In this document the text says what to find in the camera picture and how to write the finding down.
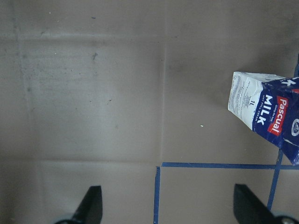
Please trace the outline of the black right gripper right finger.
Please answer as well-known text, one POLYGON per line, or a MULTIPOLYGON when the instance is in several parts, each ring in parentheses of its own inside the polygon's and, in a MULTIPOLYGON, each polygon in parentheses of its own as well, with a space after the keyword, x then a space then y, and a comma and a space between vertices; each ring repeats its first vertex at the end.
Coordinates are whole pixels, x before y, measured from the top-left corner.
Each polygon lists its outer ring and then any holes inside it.
POLYGON ((234 216, 239 224, 297 224, 290 216, 275 216, 245 184, 234 186, 234 216))

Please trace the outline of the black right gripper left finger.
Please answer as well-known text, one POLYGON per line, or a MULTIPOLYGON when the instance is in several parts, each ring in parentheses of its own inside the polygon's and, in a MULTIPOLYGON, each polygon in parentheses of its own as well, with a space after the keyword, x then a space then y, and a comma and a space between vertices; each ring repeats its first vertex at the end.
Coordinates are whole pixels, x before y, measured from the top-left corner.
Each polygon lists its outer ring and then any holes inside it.
POLYGON ((71 224, 100 224, 102 221, 101 186, 91 186, 71 217, 71 224))

